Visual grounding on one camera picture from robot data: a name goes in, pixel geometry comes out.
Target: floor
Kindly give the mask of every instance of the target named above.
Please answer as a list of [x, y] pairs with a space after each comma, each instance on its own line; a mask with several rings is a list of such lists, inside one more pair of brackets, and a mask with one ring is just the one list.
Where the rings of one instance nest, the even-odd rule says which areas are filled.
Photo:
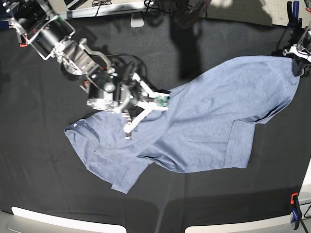
[[[57, 13], [67, 11], [64, 0], [49, 0]], [[137, 2], [141, 0], [112, 0], [114, 4]], [[79, 9], [92, 7], [93, 0], [86, 1]], [[212, 0], [208, 8], [209, 18], [251, 22], [262, 25], [283, 25], [288, 23], [285, 0]], [[300, 0], [299, 16], [303, 18], [303, 27], [311, 21], [311, 15]]]

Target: clamp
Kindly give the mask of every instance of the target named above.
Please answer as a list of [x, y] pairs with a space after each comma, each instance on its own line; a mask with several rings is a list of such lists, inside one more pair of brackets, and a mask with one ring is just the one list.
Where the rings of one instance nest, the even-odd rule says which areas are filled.
[[301, 29], [302, 18], [299, 18], [299, 1], [294, 1], [293, 4], [291, 1], [287, 2], [287, 15], [289, 20], [287, 27], [292, 30]]
[[293, 205], [293, 208], [292, 208], [293, 218], [291, 220], [291, 223], [295, 223], [294, 231], [299, 228], [299, 224], [301, 223], [305, 232], [309, 233], [305, 223], [302, 220], [302, 212], [299, 206], [298, 193], [292, 194], [291, 204]]
[[17, 33], [17, 40], [18, 40], [20, 47], [27, 47], [28, 46], [27, 40], [18, 33]]

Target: black cloth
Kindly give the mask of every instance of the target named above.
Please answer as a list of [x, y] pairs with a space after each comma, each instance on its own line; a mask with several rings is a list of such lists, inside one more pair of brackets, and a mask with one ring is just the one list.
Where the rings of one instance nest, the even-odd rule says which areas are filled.
[[[142, 28], [131, 28], [130, 18], [70, 22], [75, 39], [86, 37], [91, 48], [141, 58], [151, 83], [163, 89], [236, 56], [271, 55], [290, 39], [282, 27], [201, 19], [182, 30], [170, 17], [150, 16]], [[0, 38], [1, 210], [17, 206], [119, 224], [129, 233], [180, 233], [188, 226], [290, 213], [291, 193], [299, 192], [311, 155], [309, 77], [300, 80], [284, 111], [256, 126], [246, 169], [177, 174], [152, 165], [125, 195], [88, 172], [63, 133], [93, 112], [83, 90], [62, 77], [54, 59], [43, 61], [34, 49], [18, 47], [14, 30], [0, 31]]]

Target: wire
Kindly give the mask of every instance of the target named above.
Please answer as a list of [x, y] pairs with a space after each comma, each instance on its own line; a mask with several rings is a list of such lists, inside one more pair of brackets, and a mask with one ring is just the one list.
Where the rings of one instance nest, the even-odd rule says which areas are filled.
[[307, 229], [307, 227], [306, 227], [306, 225], [305, 225], [305, 223], [303, 222], [302, 219], [300, 219], [300, 222], [301, 222], [302, 227], [303, 227], [303, 229], [305, 230], [305, 232], [306, 232], [306, 233], [309, 233], [309, 232], [308, 232], [308, 229]]
[[308, 58], [310, 57], [310, 52], [306, 49], [306, 48], [304, 48], [302, 51], [299, 51], [299, 50], [297, 50], [297, 52], [298, 53], [300, 53], [300, 54], [302, 54], [302, 55], [305, 55], [305, 56], [307, 56]]
[[98, 9], [97, 9], [95, 17], [97, 16], [99, 8], [101, 6], [111, 5], [111, 4], [112, 4], [111, 0], [94, 0], [93, 3], [92, 3], [92, 6], [98, 6]]
[[303, 215], [304, 218], [311, 218], [311, 216], [306, 216], [307, 212], [310, 210], [311, 208], [311, 204], [309, 205], [309, 207], [307, 208], [307, 210], [305, 211], [305, 214]]
[[[152, 2], [155, 2], [155, 3], [156, 3], [157, 8], [150, 6], [150, 3], [152, 3]], [[146, 12], [147, 12], [149, 9], [152, 9], [152, 10], [157, 10], [159, 13], [164, 13], [164, 14], [168, 14], [168, 15], [173, 15], [173, 14], [175, 13], [175, 10], [174, 10], [174, 9], [173, 9], [172, 11], [170, 11], [170, 12], [167, 12], [167, 11], [165, 11], [165, 10], [162, 10], [162, 9], [160, 8], [160, 4], [159, 4], [158, 0], [144, 0], [144, 5], [146, 6]]]
[[287, 32], [288, 30], [289, 30], [289, 27], [286, 27], [285, 30], [284, 30], [284, 32], [283, 32], [283, 34], [282, 34], [282, 36], [281, 36], [281, 38], [280, 38], [279, 41], [277, 42], [276, 50], [278, 50], [278, 47], [280, 46], [280, 44], [281, 44], [281, 42], [282, 42], [282, 40], [283, 40], [283, 38], [284, 38], [284, 36], [285, 36], [285, 34], [286, 34], [286, 32]]

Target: cable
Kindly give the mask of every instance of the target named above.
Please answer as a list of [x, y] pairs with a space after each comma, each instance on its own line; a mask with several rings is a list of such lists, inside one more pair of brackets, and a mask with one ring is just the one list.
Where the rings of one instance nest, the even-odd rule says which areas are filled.
[[95, 17], [97, 16], [99, 8], [101, 6], [111, 5], [111, 4], [112, 4], [111, 0], [94, 0], [93, 3], [92, 3], [92, 6], [98, 6], [98, 9], [97, 9]]
[[305, 214], [303, 215], [304, 218], [311, 218], [311, 216], [306, 216], [306, 214], [310, 210], [310, 208], [311, 208], [311, 204], [309, 205], [309, 207], [307, 208]]
[[285, 36], [285, 34], [286, 34], [286, 32], [287, 32], [288, 30], [289, 30], [289, 28], [286, 27], [285, 30], [284, 30], [284, 32], [283, 32], [283, 34], [282, 34], [282, 36], [281, 36], [281, 38], [280, 38], [279, 41], [277, 42], [276, 51], [278, 50], [278, 47], [280, 46], [280, 44], [281, 44], [281, 42], [282, 42], [282, 40], [283, 40], [283, 38], [284, 38], [284, 36]]
[[307, 229], [307, 227], [306, 227], [306, 225], [305, 225], [305, 223], [303, 222], [302, 219], [300, 219], [300, 222], [301, 222], [301, 225], [302, 225], [303, 229], [305, 230], [305, 232], [306, 232], [306, 233], [309, 233], [309, 232], [308, 232], [308, 229]]
[[[152, 2], [155, 2], [155, 3], [156, 3], [157, 8], [151, 7], [151, 6], [150, 6], [150, 3], [152, 3]], [[146, 12], [148, 11], [148, 9], [157, 10], [159, 13], [165, 13], [165, 14], [168, 14], [168, 15], [172, 15], [172, 14], [174, 14], [174, 12], [175, 12], [174, 9], [173, 9], [172, 11], [170, 11], [170, 12], [167, 12], [167, 11], [165, 11], [165, 10], [162, 10], [162, 9], [160, 8], [160, 4], [159, 4], [158, 0], [144, 0], [144, 5], [145, 5], [146, 8], [147, 8], [147, 9], [146, 9]]]
[[145, 72], [146, 72], [146, 77], [148, 77], [148, 72], [147, 72], [147, 66], [146, 64], [137, 56], [135, 55], [132, 55], [132, 54], [128, 54], [128, 53], [118, 53], [118, 54], [108, 54], [108, 55], [105, 55], [106, 57], [133, 57], [135, 58], [137, 61], [139, 61], [139, 63], [142, 64]]

